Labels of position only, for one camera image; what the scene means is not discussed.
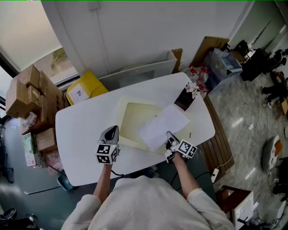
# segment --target hand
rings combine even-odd
[[[184,160],[182,158],[182,154],[180,152],[175,152],[174,158],[172,159],[174,164],[180,164],[183,163]]]

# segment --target wooden bench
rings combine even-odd
[[[224,166],[218,168],[219,173],[215,180],[217,181],[226,174],[226,171],[232,165],[234,165],[234,160],[221,122],[208,96],[205,97],[204,102],[215,128],[215,136],[200,145],[200,150],[205,158],[209,173],[212,174],[215,168],[229,161]]]

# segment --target flowers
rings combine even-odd
[[[196,83],[188,83],[185,89],[187,93],[192,93],[192,99],[195,99],[200,94],[199,87]]]

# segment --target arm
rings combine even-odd
[[[105,164],[101,176],[96,185],[94,196],[97,196],[101,203],[103,203],[109,196],[110,192],[110,174],[111,174],[112,164]]]
[[[180,153],[175,153],[173,162],[179,174],[184,198],[203,216],[211,229],[235,229],[218,205],[199,188],[199,184],[189,172]]]
[[[190,192],[194,189],[199,188],[198,182],[189,172],[185,161],[183,160],[180,153],[176,152],[173,162],[176,166],[177,172],[179,174],[179,179],[182,186],[183,196],[186,199]]]
[[[62,230],[86,230],[109,195],[112,165],[104,164],[93,195],[84,195],[65,221]]]

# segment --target person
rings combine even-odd
[[[285,84],[276,84],[271,87],[262,87],[261,92],[263,94],[270,94],[267,97],[267,102],[270,103],[274,99],[280,97],[280,102],[283,102],[284,99],[288,96],[288,90]]]
[[[199,188],[179,152],[173,162],[183,196],[159,178],[123,178],[109,194],[112,165],[105,164],[93,195],[84,195],[62,230],[231,230],[233,224]]]

